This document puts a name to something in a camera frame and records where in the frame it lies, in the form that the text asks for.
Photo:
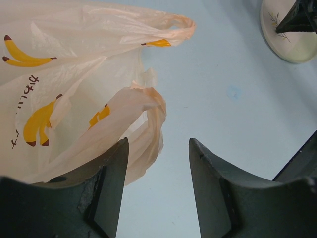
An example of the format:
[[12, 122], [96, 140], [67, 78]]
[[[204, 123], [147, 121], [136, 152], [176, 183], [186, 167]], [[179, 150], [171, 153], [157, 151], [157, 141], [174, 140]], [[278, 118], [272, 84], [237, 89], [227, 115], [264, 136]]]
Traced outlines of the translucent banana-print plastic bag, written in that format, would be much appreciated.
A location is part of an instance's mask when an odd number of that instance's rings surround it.
[[0, 3], [0, 174], [48, 182], [129, 142], [125, 184], [163, 148], [167, 112], [141, 50], [178, 46], [184, 15], [88, 0]]

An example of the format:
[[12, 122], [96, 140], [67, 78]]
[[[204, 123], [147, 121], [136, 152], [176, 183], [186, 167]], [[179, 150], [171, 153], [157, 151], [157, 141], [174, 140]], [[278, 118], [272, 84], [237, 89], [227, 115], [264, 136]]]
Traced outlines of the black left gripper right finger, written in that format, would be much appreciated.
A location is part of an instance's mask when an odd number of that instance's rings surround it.
[[270, 181], [227, 162], [194, 138], [189, 161], [201, 237], [316, 237], [315, 177]]

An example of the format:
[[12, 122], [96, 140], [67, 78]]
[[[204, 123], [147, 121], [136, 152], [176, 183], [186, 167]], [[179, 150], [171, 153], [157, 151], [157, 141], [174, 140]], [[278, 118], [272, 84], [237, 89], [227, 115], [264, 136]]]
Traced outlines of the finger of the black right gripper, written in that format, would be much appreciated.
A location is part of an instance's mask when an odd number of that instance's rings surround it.
[[296, 0], [275, 31], [317, 33], [317, 0]]

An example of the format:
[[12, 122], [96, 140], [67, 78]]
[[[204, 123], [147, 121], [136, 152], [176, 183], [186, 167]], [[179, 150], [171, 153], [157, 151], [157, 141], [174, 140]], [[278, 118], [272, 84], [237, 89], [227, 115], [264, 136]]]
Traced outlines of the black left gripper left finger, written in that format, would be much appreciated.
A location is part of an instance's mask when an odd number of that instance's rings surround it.
[[1, 177], [1, 237], [115, 237], [128, 155], [124, 138], [90, 162], [46, 183]]

